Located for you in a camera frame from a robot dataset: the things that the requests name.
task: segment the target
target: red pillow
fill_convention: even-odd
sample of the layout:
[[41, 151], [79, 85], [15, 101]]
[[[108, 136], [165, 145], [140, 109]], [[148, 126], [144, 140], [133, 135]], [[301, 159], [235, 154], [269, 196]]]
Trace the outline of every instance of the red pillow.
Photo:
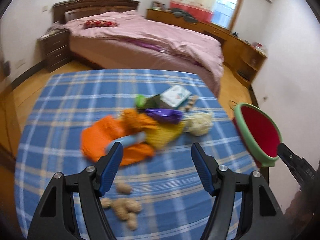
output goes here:
[[101, 21], [101, 20], [89, 20], [84, 23], [84, 27], [93, 28], [93, 27], [117, 27], [118, 24], [116, 22], [110, 21]]

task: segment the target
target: wooden desk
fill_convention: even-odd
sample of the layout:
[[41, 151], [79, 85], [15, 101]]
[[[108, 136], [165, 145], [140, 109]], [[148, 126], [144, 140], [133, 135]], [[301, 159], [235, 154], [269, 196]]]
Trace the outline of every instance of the wooden desk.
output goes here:
[[171, 12], [154, 9], [148, 9], [147, 19], [193, 30], [217, 39], [221, 43], [224, 64], [247, 88], [267, 58], [249, 44], [231, 35], [229, 30], [212, 23], [188, 23], [183, 17], [176, 18]]

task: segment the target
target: red curtain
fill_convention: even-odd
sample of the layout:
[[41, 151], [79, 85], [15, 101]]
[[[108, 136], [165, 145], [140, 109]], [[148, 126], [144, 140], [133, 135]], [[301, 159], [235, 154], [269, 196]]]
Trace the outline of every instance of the red curtain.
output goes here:
[[211, 22], [213, 15], [212, 11], [208, 11], [196, 6], [191, 6], [185, 3], [177, 3], [174, 1], [170, 1], [170, 8], [179, 8], [185, 10], [200, 22]]

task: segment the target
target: window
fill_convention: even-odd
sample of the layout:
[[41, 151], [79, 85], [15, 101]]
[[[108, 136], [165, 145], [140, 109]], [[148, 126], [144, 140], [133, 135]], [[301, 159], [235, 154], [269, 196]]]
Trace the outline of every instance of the window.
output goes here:
[[242, 0], [217, 0], [213, 5], [211, 22], [231, 30]]

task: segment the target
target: wooden headboard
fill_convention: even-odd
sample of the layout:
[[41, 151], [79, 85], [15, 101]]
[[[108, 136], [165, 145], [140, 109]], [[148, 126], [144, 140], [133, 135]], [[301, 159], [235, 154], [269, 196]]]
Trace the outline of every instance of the wooden headboard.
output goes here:
[[53, 5], [53, 22], [65, 24], [69, 20], [79, 19], [108, 11], [125, 12], [136, 10], [138, 1], [133, 0], [70, 0]]

